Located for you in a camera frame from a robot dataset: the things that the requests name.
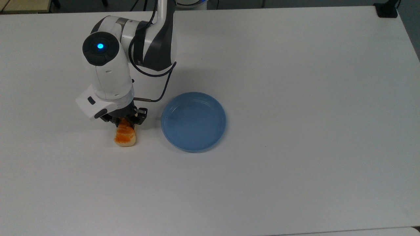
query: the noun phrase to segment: black cable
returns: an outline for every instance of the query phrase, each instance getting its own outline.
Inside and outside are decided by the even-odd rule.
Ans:
[[[152,17],[150,17],[149,22],[146,24],[146,26],[145,26],[146,28],[147,28],[147,27],[149,27],[149,26],[152,24],[152,21],[153,21],[153,19],[154,19],[154,17],[155,17],[156,11],[158,10],[158,9],[157,9],[157,8],[158,8],[158,6],[157,6],[157,5],[158,5],[158,0],[156,0],[156,1],[155,1],[155,7],[153,8]],[[159,102],[159,101],[162,99],[162,97],[164,96],[165,92],[166,92],[166,88],[168,87],[168,83],[169,83],[169,79],[171,78],[172,71],[173,71],[173,69],[174,69],[174,68],[175,68],[175,66],[176,66],[176,61],[172,64],[171,68],[170,68],[167,72],[165,72],[165,73],[163,73],[163,74],[160,74],[160,75],[152,75],[152,74],[149,74],[149,73],[146,73],[146,72],[142,71],[142,70],[141,70],[140,68],[138,68],[138,67],[137,67],[137,65],[134,63],[133,57],[132,57],[132,55],[131,55],[131,49],[132,49],[132,47],[133,47],[133,44],[134,44],[135,38],[136,38],[136,35],[133,37],[133,39],[131,40],[130,45],[129,45],[129,59],[130,59],[131,64],[133,65],[133,67],[134,67],[137,71],[139,71],[140,73],[142,73],[142,74],[144,74],[144,75],[147,75],[147,76],[150,76],[150,77],[162,77],[162,76],[164,76],[164,75],[166,75],[166,74],[167,74],[167,75],[168,75],[168,78],[166,79],[165,87],[163,88],[162,94],[161,94],[161,96],[160,96],[158,99],[156,99],[156,100],[151,100],[151,99],[145,99],[145,98],[135,97],[135,98],[133,98],[133,100],[134,100],[134,101],[144,101],[144,102]]]
[[[149,22],[146,24],[146,26],[145,26],[146,28],[149,27],[152,24],[153,18],[155,17],[155,14],[156,14],[156,11],[157,11],[157,8],[158,8],[157,5],[158,5],[158,1],[155,1],[155,8],[153,9],[152,17],[150,18]],[[164,75],[167,75],[168,73],[170,73],[173,70],[173,68],[176,65],[176,62],[173,63],[172,67],[167,72],[165,72],[163,74],[160,74],[160,75],[152,75],[152,74],[149,74],[147,72],[142,71],[139,67],[137,67],[137,65],[134,63],[133,57],[131,55],[131,49],[133,48],[133,44],[134,44],[134,41],[135,41],[136,38],[137,38],[137,35],[135,35],[133,37],[133,39],[131,40],[130,45],[129,45],[129,60],[130,60],[131,64],[133,65],[133,67],[137,71],[139,71],[140,73],[142,73],[142,74],[144,74],[146,76],[150,76],[150,77],[162,77]]]
[[[7,4],[9,4],[10,0],[7,1],[6,5],[4,5],[4,7],[0,10],[0,12],[3,12],[3,10],[6,8]]]
[[[136,0],[136,2],[134,3],[133,7],[131,8],[130,11],[133,11],[134,7],[136,6],[136,4],[138,3],[139,0]]]
[[[144,1],[143,11],[146,11],[146,7],[147,7],[147,0]]]
[[[162,97],[165,95],[166,88],[168,87],[169,79],[171,78],[171,74],[172,74],[174,66],[172,66],[172,68],[169,70],[169,74],[168,74],[168,78],[166,79],[165,87],[163,88],[162,94],[158,99],[151,100],[151,99],[135,97],[135,98],[133,98],[133,100],[134,101],[143,101],[143,102],[159,102],[162,99]]]

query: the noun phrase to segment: toast slice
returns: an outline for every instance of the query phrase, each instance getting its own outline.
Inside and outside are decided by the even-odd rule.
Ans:
[[[124,118],[121,118],[115,131],[114,142],[120,147],[130,147],[136,143],[136,131]]]

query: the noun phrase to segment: table surface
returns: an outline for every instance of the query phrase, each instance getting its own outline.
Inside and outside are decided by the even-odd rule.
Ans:
[[[178,64],[135,146],[89,121],[81,46],[110,13],[0,16],[2,235],[263,236],[420,225],[420,63],[374,7],[182,11]],[[150,12],[111,13],[145,20]],[[154,99],[165,78],[139,75]],[[221,142],[173,147],[165,105],[204,92]]]

